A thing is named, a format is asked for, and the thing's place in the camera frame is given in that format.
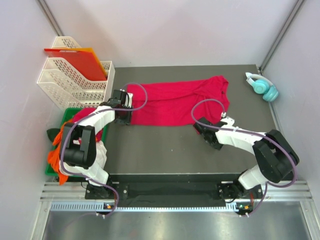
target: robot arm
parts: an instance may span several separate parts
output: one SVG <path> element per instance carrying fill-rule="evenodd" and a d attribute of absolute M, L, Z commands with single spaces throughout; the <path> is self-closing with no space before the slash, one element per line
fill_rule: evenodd
<path fill-rule="evenodd" d="M 108 102 L 103 102 L 91 113 L 91 117 L 81 121 L 72 131 L 69 139 L 66 139 L 67 134 L 74 123 L 67 123 L 64 126 L 61 145 L 63 146 L 67 141 L 63 156 L 63 166 L 67 171 L 87 176 L 89 182 L 95 186 L 99 185 L 91 182 L 90 179 L 98 183 L 107 183 L 109 174 L 104 170 L 107 150 L 102 141 L 96 142 L 96 134 L 113 121 L 119 124 L 130 124 L 132 111 L 107 109 L 132 109 L 132 97 L 131 93 L 114 90 Z M 68 175 L 61 167 L 60 171 Z"/>
<path fill-rule="evenodd" d="M 234 127 L 235 121 L 230 117 L 222 118 L 217 124 L 212 124 L 204 117 L 199 120 L 201 123 L 234 131 L 218 130 L 202 126 L 195 123 L 193 126 L 204 137 L 205 141 L 220 150 L 223 145 L 231 145 L 253 154 L 257 165 L 243 172 L 237 179 L 237 187 L 241 191 L 250 190 L 257 185 L 266 182 L 279 183 L 293 169 L 287 157 L 272 143 L 254 134 L 241 133 L 237 130 L 241 128 Z M 259 132 L 282 146 L 291 156 L 294 164 L 299 163 L 299 158 L 281 132 L 271 130 L 267 133 Z"/>

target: red folder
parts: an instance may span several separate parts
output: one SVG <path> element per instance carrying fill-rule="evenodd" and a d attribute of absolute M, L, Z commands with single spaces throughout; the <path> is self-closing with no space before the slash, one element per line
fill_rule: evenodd
<path fill-rule="evenodd" d="M 106 80 L 105 73 L 101 70 L 92 52 L 51 48 L 45 48 L 44 51 L 50 58 L 64 58 L 88 80 Z"/>

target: white wall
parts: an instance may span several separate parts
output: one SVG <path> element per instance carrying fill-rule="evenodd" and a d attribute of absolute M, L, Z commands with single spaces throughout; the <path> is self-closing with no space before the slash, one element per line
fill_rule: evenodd
<path fill-rule="evenodd" d="M 286 138 L 300 157 L 320 211 L 320 1 L 307 0 L 284 37 L 265 76 L 280 92 L 274 107 Z"/>
<path fill-rule="evenodd" d="M 34 224 L 50 142 L 61 111 L 36 82 L 55 33 L 35 0 L 1 2 L 0 239 L 24 240 Z"/>
<path fill-rule="evenodd" d="M 116 67 L 260 65 L 295 0 L 47 0 L 65 34 Z"/>

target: black table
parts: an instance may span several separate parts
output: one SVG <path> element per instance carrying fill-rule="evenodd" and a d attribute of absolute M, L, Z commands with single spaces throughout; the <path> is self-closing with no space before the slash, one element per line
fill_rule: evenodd
<path fill-rule="evenodd" d="M 116 68 L 113 88 L 129 82 L 158 83 L 207 79 L 228 81 L 228 116 L 240 128 L 268 132 L 275 124 L 267 102 L 254 93 L 245 72 L 255 65 L 164 66 Z M 104 169 L 110 174 L 240 173 L 256 164 L 250 153 L 232 146 L 220 151 L 205 143 L 191 125 L 181 127 L 123 126 L 111 123 Z"/>

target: green crate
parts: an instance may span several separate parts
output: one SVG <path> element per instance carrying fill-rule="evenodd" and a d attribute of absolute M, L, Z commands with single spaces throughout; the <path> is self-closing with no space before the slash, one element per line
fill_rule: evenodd
<path fill-rule="evenodd" d="M 80 110 L 82 110 L 82 108 L 67 108 L 64 112 L 63 118 L 62 118 L 62 122 L 60 127 L 68 120 L 72 119 L 78 112 L 80 112 Z M 101 140 L 105 143 L 106 141 L 106 137 L 107 137 L 107 133 L 108 133 L 108 126 L 106 125 L 103 128 L 103 132 L 102 132 L 102 137 Z M 45 175 L 48 176 L 58 176 L 58 173 L 56 173 L 53 168 L 51 167 L 51 165 L 48 163 L 46 168 L 45 168 Z"/>

